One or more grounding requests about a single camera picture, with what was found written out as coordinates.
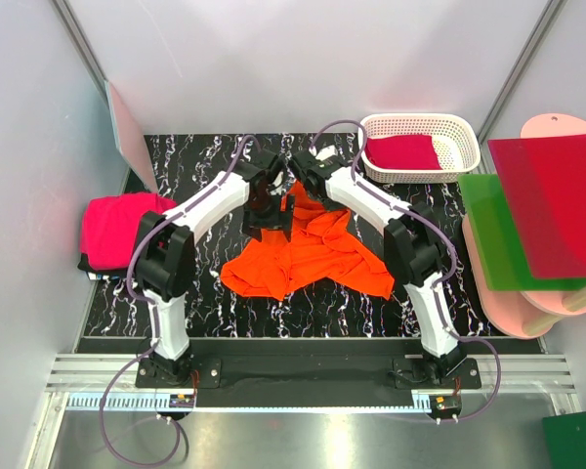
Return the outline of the orange t shirt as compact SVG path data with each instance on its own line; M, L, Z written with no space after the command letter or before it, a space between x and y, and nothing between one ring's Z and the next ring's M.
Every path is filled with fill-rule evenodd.
M222 267L222 284L243 297L281 301L328 278L363 294L390 298L395 281L385 264L348 232L351 212L325 210L299 182L288 193L295 197L291 237L264 231L260 241L250 240Z

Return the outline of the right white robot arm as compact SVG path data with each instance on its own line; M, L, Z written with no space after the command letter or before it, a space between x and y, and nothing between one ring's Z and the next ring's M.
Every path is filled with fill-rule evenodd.
M328 209L350 209L382 235L382 260L405 289L419 324L424 379L440 388L449 385L466 359L443 291L442 254L456 255L430 208L380 190L336 155L320 159L303 150L289 167L308 196Z

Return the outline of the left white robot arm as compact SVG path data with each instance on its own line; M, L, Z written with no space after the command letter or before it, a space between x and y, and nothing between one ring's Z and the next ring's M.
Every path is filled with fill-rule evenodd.
M262 150L249 162L235 160L206 188L162 214L148 211L141 219L126 286L147 304L152 337L139 355L143 378L172 387L189 384L190 341L186 331L186 294L196 272L195 246L222 218L243 209L242 232L263 241L264 232L291 238L294 197L272 193L285 173L286 160Z

